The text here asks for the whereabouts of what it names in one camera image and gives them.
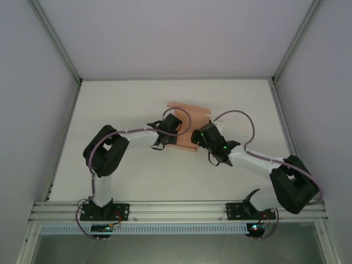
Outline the small circuit board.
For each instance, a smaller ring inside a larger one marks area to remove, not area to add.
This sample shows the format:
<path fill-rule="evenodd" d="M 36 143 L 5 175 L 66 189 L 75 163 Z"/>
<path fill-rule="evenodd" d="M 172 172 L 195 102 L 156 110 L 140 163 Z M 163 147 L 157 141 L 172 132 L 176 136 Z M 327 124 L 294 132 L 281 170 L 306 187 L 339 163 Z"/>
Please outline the small circuit board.
<path fill-rule="evenodd" d="M 91 226 L 90 230 L 92 233 L 106 233 L 112 234 L 120 228 L 120 224 L 94 224 Z"/>
<path fill-rule="evenodd" d="M 265 233 L 265 230 L 267 229 L 266 224 L 260 224 L 260 223 L 248 223 L 247 224 L 247 230 L 249 232 L 249 235 L 252 236 L 263 236 Z"/>

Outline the aluminium frame post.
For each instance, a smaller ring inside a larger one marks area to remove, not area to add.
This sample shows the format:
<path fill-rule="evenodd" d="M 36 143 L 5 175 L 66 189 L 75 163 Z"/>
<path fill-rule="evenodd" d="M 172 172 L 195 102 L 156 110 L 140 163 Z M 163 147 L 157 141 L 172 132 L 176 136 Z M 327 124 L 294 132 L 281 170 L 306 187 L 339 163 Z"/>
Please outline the aluminium frame post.
<path fill-rule="evenodd" d="M 30 8 L 32 9 L 34 15 L 36 16 L 38 22 L 41 24 L 44 32 L 48 36 L 49 40 L 51 41 L 54 49 L 60 56 L 62 62 L 64 63 L 66 69 L 74 78 L 75 82 L 80 85 L 81 84 L 81 77 L 76 70 L 72 60 L 69 57 L 66 49 L 64 48 L 56 30 L 54 29 L 52 23 L 50 22 L 46 12 L 42 8 L 39 0 L 26 0 Z"/>
<path fill-rule="evenodd" d="M 324 2 L 325 0 L 311 0 L 304 17 L 294 34 L 294 37 L 292 38 L 283 58 L 272 76 L 272 82 L 274 85 L 277 85 L 280 81 Z"/>

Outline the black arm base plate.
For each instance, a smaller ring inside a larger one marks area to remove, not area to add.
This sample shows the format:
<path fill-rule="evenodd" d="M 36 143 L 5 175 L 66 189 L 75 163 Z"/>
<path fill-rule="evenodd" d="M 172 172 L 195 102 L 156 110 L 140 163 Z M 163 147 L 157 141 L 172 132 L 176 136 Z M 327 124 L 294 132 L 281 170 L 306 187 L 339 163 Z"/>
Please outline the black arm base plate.
<path fill-rule="evenodd" d="M 244 220 L 244 221 L 271 221 L 277 219 L 275 209 L 267 209 L 258 211 L 250 203 L 230 202 L 226 203 L 225 213 L 228 220 Z"/>
<path fill-rule="evenodd" d="M 110 202 L 104 207 L 99 207 L 93 202 L 82 206 L 81 221 L 127 221 L 129 219 L 130 205 L 128 203 Z"/>

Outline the aluminium table side rail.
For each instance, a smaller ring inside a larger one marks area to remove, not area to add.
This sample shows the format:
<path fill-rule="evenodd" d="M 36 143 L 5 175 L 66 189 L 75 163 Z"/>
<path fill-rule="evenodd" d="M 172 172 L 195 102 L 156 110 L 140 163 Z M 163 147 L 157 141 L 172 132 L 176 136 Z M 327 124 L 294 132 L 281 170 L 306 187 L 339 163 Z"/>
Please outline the aluminium table side rail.
<path fill-rule="evenodd" d="M 81 79 L 75 89 L 73 100 L 69 105 L 68 116 L 67 116 L 67 119 L 64 123 L 64 127 L 63 127 L 63 130 L 60 135 L 60 140 L 59 140 L 57 152 L 56 152 L 56 155 L 54 158 L 53 167 L 52 167 L 51 172 L 49 174 L 49 179 L 47 180 L 47 183 L 46 183 L 45 193 L 44 193 L 44 196 L 42 199 L 42 201 L 44 201 L 44 202 L 48 201 L 50 198 L 50 195 L 51 195 L 52 186 L 53 186 L 56 174 L 57 174 L 57 169 L 58 169 L 58 166 L 59 166 L 59 163 L 61 160 L 62 152 L 63 152 L 65 141 L 66 141 L 66 138 L 68 135 L 69 127 L 72 122 L 75 107 L 76 107 L 76 104 L 77 104 L 77 101 L 79 98 L 79 93 L 81 90 L 82 83 L 83 83 L 83 80 Z"/>
<path fill-rule="evenodd" d="M 293 134 L 292 126 L 289 121 L 281 93 L 274 80 L 269 79 L 268 83 L 289 153 L 298 156 L 301 160 L 303 160 Z"/>

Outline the tan paper box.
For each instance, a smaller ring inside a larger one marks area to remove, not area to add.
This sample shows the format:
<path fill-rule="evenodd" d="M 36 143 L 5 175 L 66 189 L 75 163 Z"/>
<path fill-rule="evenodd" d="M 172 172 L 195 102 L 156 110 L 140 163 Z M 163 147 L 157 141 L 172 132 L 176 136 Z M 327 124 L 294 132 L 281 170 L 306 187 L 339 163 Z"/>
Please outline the tan paper box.
<path fill-rule="evenodd" d="M 169 145 L 173 148 L 178 148 L 185 151 L 196 152 L 198 146 L 191 142 L 191 136 L 194 130 L 200 129 L 202 126 L 206 125 L 210 121 L 211 111 L 207 108 L 193 106 L 190 104 L 183 104 L 177 102 L 170 102 L 167 104 L 168 108 L 179 107 L 187 111 L 191 118 L 191 127 L 187 133 L 177 137 L 175 145 Z"/>

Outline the aluminium mounting rail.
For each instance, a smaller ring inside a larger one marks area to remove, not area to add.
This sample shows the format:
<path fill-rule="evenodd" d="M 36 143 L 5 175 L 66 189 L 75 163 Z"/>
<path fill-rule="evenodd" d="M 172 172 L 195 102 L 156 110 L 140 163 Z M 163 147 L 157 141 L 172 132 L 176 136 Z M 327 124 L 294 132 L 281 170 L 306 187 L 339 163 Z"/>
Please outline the aluminium mounting rail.
<path fill-rule="evenodd" d="M 129 201 L 128 223 L 216 223 L 226 222 L 225 201 L 141 202 Z M 37 223 L 73 223 L 76 202 L 35 202 L 29 221 Z M 306 206 L 299 214 L 278 209 L 280 222 L 326 222 L 324 204 Z"/>

